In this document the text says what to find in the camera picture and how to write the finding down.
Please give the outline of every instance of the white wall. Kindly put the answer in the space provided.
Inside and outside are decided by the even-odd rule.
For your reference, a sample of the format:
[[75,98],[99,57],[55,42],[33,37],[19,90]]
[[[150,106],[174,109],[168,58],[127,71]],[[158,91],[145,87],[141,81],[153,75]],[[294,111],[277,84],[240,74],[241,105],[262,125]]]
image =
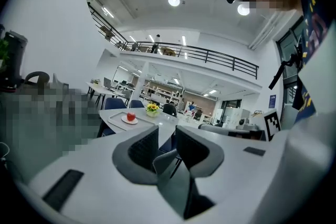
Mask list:
[[99,37],[86,0],[9,0],[0,23],[28,39],[22,76],[47,72],[71,88],[87,91],[105,40]]
[[96,76],[94,78],[100,79],[101,83],[104,82],[104,78],[110,79],[112,81],[119,63],[119,58],[111,56],[109,51],[104,50],[97,64]]
[[196,46],[208,50],[222,52],[224,54],[228,54],[242,60],[249,61],[251,63],[254,63],[255,65],[259,65],[257,54],[255,51],[249,50],[245,45],[225,38],[201,33],[199,35],[198,43]]
[[132,82],[134,75],[132,75],[131,73],[123,70],[122,68],[118,68],[117,72],[114,75],[113,80],[118,80],[119,83],[122,82],[123,80],[128,81],[128,82]]

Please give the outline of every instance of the flower pot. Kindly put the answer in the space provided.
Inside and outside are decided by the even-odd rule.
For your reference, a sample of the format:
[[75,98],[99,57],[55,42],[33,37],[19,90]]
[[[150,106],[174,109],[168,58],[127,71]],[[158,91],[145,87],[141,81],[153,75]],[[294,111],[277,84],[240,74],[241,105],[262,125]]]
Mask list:
[[158,112],[158,111],[146,111],[146,114],[147,114],[149,117],[154,118],[154,117],[156,117],[156,116],[159,114],[159,112]]

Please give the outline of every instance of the blue shirt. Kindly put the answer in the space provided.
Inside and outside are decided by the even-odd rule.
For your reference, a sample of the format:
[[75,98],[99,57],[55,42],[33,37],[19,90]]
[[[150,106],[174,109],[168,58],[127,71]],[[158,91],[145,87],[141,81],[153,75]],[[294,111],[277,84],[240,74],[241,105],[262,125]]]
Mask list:
[[[327,35],[332,15],[328,12],[325,0],[301,0],[301,4],[305,24],[302,30],[302,61],[304,68]],[[305,85],[302,86],[301,95],[303,105],[295,122],[308,118],[316,112]]]

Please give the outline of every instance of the yellow flowers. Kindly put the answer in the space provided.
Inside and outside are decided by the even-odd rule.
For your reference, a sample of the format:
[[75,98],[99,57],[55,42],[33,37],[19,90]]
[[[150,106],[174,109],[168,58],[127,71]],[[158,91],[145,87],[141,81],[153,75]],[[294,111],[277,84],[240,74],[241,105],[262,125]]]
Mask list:
[[153,103],[148,104],[147,108],[146,108],[147,111],[156,111],[157,109],[159,109],[159,107],[156,104],[153,104]]

